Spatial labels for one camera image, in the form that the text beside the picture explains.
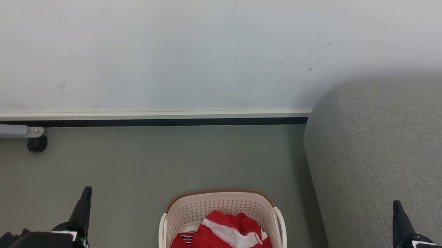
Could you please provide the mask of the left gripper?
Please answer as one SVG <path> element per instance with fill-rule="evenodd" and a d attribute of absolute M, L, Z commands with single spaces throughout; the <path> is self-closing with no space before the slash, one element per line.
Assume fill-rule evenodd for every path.
<path fill-rule="evenodd" d="M 68 222 L 57 225 L 52 234 L 72 236 L 73 248 L 92 248 L 88 242 L 92 187 L 85 186 Z"/>

